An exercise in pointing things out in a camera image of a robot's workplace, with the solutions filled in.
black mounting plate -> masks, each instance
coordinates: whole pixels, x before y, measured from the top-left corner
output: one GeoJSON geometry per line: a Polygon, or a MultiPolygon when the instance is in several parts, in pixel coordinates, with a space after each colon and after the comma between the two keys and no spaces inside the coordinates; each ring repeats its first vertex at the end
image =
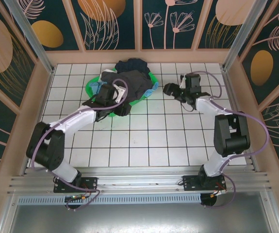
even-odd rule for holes
{"type": "MultiPolygon", "coordinates": [[[[97,177],[81,177],[80,188],[97,189],[97,177]]],[[[84,193],[75,188],[71,188],[68,185],[61,182],[59,179],[55,179],[54,193],[84,193]]]]}
{"type": "Polygon", "coordinates": [[[183,189],[185,191],[213,191],[218,190],[219,187],[216,183],[219,183],[224,189],[227,189],[224,176],[219,176],[216,178],[216,182],[212,185],[207,185],[205,187],[201,186],[198,175],[194,176],[183,176],[182,177],[183,189]]]}

laundry pile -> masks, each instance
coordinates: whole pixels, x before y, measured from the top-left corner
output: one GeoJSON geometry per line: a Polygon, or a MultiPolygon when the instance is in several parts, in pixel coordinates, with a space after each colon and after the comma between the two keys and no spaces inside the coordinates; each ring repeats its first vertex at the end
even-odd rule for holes
{"type": "MultiPolygon", "coordinates": [[[[147,62],[138,58],[130,58],[126,62],[119,61],[115,65],[115,70],[104,70],[99,77],[99,81],[90,83],[90,87],[93,95],[95,95],[104,83],[112,84],[114,80],[122,79],[128,85],[128,95],[125,101],[130,103],[141,99],[142,96],[150,96],[158,88],[159,83],[156,82],[153,85],[149,73],[150,69],[147,62]]],[[[116,85],[123,86],[123,83],[117,82],[116,85]]]]}

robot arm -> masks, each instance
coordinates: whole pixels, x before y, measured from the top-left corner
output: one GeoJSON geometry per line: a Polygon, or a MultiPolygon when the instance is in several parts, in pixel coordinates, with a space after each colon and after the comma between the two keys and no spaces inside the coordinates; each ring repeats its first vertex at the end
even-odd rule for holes
{"type": "Polygon", "coordinates": [[[76,131],[88,124],[104,119],[110,113],[115,113],[118,116],[126,116],[131,110],[131,106],[128,103],[122,103],[116,108],[108,108],[119,103],[124,94],[125,88],[123,87],[115,84],[113,86],[103,84],[97,95],[84,102],[72,114],[50,124],[39,122],[34,128],[28,145],[26,151],[27,157],[33,157],[34,149],[44,133],[59,124],[48,134],[46,140],[41,143],[35,157],[35,162],[41,164],[66,182],[80,187],[81,173],[64,160],[65,137],[73,135],[76,131]]]}
{"type": "Polygon", "coordinates": [[[198,178],[205,188],[213,186],[222,174],[221,171],[232,156],[241,154],[250,147],[247,119],[216,107],[211,96],[201,92],[198,74],[181,75],[180,86],[174,83],[165,85],[163,92],[172,95],[182,103],[191,105],[200,113],[215,116],[213,143],[215,151],[209,161],[201,166],[198,178]]]}

black cloth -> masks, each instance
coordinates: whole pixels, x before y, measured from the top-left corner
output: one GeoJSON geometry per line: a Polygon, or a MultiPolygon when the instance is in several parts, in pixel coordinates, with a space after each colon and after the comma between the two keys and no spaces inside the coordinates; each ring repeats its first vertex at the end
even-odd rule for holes
{"type": "MultiPolygon", "coordinates": [[[[145,74],[139,72],[138,70],[132,70],[129,72],[122,73],[112,73],[112,72],[102,72],[101,80],[112,84],[114,80],[122,79],[128,85],[128,95],[126,96],[126,102],[132,102],[134,100],[139,100],[143,94],[152,88],[152,81],[147,79],[145,74]]],[[[117,86],[124,87],[122,82],[116,82],[117,86]]]]}
{"type": "Polygon", "coordinates": [[[149,76],[150,69],[148,68],[147,62],[139,58],[130,58],[127,62],[119,61],[115,65],[115,69],[117,70],[118,74],[122,72],[138,70],[139,72],[144,73],[147,79],[151,79],[149,76]]]}

white tiled floor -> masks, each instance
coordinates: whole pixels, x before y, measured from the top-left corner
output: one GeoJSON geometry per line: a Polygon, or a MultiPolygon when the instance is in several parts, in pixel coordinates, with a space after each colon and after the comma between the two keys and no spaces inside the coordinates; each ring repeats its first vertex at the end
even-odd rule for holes
{"type": "MultiPolygon", "coordinates": [[[[115,64],[58,65],[51,85],[43,121],[51,123],[78,109],[88,99],[85,85],[102,70],[115,64]]],[[[179,83],[180,74],[207,70],[224,85],[219,64],[154,63],[151,72],[160,87],[132,107],[125,117],[107,117],[85,126],[66,138],[65,158],[75,167],[88,166],[199,166],[212,154],[214,117],[188,112],[185,107],[163,94],[167,83],[179,83]]],[[[217,82],[201,75],[202,91],[219,95],[217,82]]],[[[216,102],[230,108],[226,88],[216,102]]],[[[245,165],[244,158],[230,165],[245,165]]]]}

